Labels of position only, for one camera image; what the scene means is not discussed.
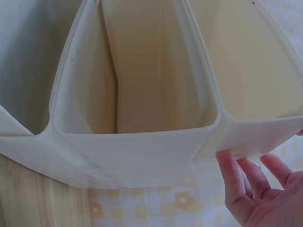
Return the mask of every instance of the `hanging storage organizer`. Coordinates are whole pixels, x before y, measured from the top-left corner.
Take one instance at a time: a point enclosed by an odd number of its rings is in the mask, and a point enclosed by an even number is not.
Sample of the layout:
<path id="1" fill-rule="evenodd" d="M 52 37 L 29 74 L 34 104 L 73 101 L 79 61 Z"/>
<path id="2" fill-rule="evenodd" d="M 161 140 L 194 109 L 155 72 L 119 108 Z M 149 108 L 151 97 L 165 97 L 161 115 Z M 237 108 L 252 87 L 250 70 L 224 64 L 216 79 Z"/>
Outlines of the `hanging storage organizer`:
<path id="1" fill-rule="evenodd" d="M 34 135 L 2 108 L 1 152 L 92 188 L 172 185 L 219 150 L 270 152 L 303 128 L 303 70 L 262 12 L 248 0 L 84 0 L 47 126 Z"/>

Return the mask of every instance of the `wood grain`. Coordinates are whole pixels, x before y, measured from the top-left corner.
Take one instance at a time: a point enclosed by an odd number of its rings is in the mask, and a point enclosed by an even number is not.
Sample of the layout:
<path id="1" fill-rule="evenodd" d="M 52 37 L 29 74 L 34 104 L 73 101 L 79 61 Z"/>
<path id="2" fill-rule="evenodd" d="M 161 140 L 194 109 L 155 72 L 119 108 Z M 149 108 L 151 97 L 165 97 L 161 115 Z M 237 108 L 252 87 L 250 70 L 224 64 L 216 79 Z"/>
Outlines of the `wood grain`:
<path id="1" fill-rule="evenodd" d="M 0 155 L 0 227 L 91 227 L 87 189 L 65 185 Z"/>

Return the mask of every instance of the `hand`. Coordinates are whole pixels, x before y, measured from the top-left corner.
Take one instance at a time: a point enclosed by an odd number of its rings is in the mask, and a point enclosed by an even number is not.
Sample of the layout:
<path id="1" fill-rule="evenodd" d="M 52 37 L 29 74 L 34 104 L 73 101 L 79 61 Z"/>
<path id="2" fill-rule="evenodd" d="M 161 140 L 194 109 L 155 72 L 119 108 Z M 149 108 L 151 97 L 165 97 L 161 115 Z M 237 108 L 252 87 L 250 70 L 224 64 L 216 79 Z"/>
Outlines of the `hand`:
<path id="1" fill-rule="evenodd" d="M 280 158 L 260 160 L 284 190 L 272 189 L 261 168 L 229 152 L 216 154 L 225 182 L 225 205 L 242 227 L 302 227 L 303 171 L 293 172 Z"/>

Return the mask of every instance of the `finger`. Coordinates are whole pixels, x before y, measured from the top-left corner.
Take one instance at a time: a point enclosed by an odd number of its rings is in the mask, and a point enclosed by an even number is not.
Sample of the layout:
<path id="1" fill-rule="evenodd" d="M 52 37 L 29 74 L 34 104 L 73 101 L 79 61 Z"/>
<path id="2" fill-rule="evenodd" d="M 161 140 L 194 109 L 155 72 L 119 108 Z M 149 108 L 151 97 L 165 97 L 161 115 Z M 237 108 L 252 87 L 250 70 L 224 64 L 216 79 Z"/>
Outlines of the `finger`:
<path id="1" fill-rule="evenodd" d="M 246 195 L 241 168 L 229 152 L 218 152 L 216 158 L 225 183 L 225 205 L 244 226 L 255 208 L 255 203 Z"/>
<path id="2" fill-rule="evenodd" d="M 271 187 L 261 168 L 246 158 L 238 160 L 238 164 L 250 182 L 254 197 L 263 199 Z"/>
<path id="3" fill-rule="evenodd" d="M 303 130 L 299 131 L 299 132 L 297 133 L 297 135 L 298 135 L 298 136 L 303 136 Z"/>
<path id="4" fill-rule="evenodd" d="M 293 173 L 293 170 L 289 168 L 278 156 L 273 154 L 266 154 L 262 156 L 260 161 L 275 176 L 282 187 L 285 188 L 287 186 L 287 180 Z"/>
<path id="5" fill-rule="evenodd" d="M 247 179 L 247 176 L 246 176 L 246 174 L 244 173 L 244 171 L 242 169 L 241 169 L 241 175 L 242 175 L 242 178 L 243 178 L 243 181 L 244 181 L 245 195 L 247 195 L 251 199 L 254 198 L 254 195 L 252 193 L 252 189 L 251 189 L 251 186 L 250 186 L 250 182 Z"/>

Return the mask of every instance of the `white and yellow cloth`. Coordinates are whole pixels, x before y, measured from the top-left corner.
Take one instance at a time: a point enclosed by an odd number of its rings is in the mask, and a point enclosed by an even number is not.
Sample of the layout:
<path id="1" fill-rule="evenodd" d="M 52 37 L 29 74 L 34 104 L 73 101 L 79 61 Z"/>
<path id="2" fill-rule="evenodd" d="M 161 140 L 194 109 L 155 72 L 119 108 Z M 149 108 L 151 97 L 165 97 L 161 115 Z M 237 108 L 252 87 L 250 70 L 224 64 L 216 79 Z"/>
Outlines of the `white and yellow cloth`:
<path id="1" fill-rule="evenodd" d="M 303 1 L 260 0 L 303 60 Z M 303 137 L 273 151 L 294 170 L 303 170 Z M 262 166 L 271 185 L 278 181 Z M 222 179 L 160 188 L 91 190 L 94 227 L 238 227 L 224 206 Z"/>

